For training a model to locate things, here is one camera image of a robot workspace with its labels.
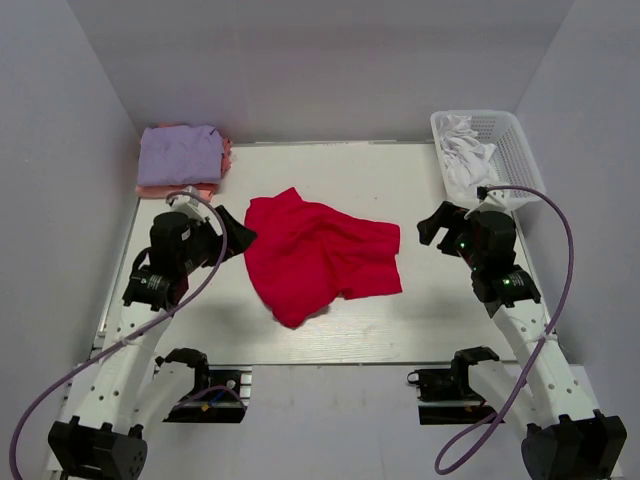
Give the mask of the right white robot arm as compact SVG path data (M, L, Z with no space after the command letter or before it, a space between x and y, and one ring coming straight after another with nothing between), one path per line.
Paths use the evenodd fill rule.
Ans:
M438 249L465 261L474 294L521 367L512 378L488 347L455 353L453 390L466 399L481 396L494 411L482 420L487 429L471 449L449 467L437 464L436 472L457 470L506 423L517 433L530 478L611 478L627 431L618 416L598 409L572 373L533 278L516 262L513 218L444 201L417 229L423 245L446 232Z

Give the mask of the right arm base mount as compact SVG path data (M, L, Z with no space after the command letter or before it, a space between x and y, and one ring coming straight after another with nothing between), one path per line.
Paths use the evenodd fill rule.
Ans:
M450 368L413 370L406 380L417 391L421 426L472 425L495 413L477 393L460 390Z

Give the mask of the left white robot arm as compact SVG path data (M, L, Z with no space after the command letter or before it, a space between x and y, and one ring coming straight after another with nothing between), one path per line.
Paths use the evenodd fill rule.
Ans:
M63 478L137 479L154 427L181 403L211 387L205 353L187 347L160 355L156 347L189 295L191 273L216 272L256 239L224 206L172 200L150 228L121 300L114 341L77 409L53 424L49 446Z

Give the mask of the red t-shirt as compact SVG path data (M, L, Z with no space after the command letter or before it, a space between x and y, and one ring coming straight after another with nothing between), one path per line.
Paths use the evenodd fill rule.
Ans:
M289 188L252 199L245 226L257 233L244 254L249 278L287 328L300 327L338 297L402 292L396 224L352 217Z

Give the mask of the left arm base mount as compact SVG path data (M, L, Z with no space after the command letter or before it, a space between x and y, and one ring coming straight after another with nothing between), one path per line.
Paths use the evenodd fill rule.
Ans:
M164 420L180 424L240 424L249 406L250 366L212 366L208 379L181 399Z

